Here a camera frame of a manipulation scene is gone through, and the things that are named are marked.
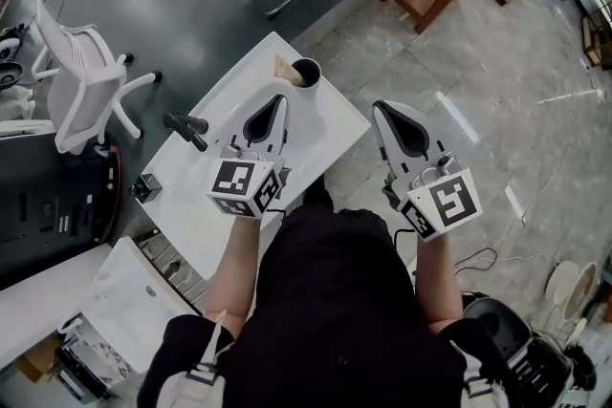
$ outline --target person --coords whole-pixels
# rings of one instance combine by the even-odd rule
[[[509,404],[477,406],[520,406],[500,352],[476,320],[462,319],[447,236],[419,241],[413,292],[384,220],[334,213],[322,180],[284,219],[257,277],[259,226],[235,219],[206,314],[168,323],[140,408],[173,406],[169,379],[209,365],[198,363],[215,327],[211,371],[225,380],[224,407],[466,406],[493,387]],[[474,359],[481,369],[467,375]]]

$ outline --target black device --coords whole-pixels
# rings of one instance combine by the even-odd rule
[[[103,243],[114,220],[117,148],[62,155],[54,137],[0,139],[0,290]]]

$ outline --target marble floor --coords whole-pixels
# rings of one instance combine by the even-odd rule
[[[419,37],[400,14],[371,0],[308,52],[365,116],[386,98],[439,124],[484,208],[450,233],[453,257],[495,247],[501,259],[460,272],[462,286],[533,319],[555,260],[582,266],[608,250],[609,75],[585,68],[573,2],[458,0]],[[370,131],[326,179],[338,208],[372,209],[393,233],[406,221],[380,191],[386,173]],[[400,235],[399,251],[408,265],[414,235]]]

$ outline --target white table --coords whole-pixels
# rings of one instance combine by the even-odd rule
[[[369,121],[326,78],[307,92],[296,90],[286,80],[274,79],[276,54],[290,63],[301,58],[273,32],[246,54],[189,113],[208,121],[205,153],[172,134],[142,171],[153,174],[163,188],[142,208],[204,279],[216,271],[233,223],[233,218],[218,211],[206,195],[210,162],[227,143],[233,118],[238,120],[252,114],[255,100],[267,101],[275,94],[288,99],[288,142],[282,155],[292,172],[280,199],[272,205],[280,209],[285,209],[303,193],[370,127]],[[300,115],[314,118],[301,120]],[[262,236],[270,235],[270,228],[266,228],[278,219],[277,213],[266,214]]]

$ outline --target white office chair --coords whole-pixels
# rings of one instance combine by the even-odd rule
[[[42,0],[36,2],[36,23],[45,42],[32,66],[34,79],[52,76],[47,107],[56,130],[59,153],[78,155],[89,138],[98,135],[104,143],[104,129],[111,113],[119,118],[134,139],[138,129],[121,107],[121,99],[142,85],[159,82],[160,72],[143,75],[125,83],[126,64],[132,54],[122,54],[115,61],[95,25],[69,29],[60,26],[49,14]],[[51,52],[59,68],[41,70]]]

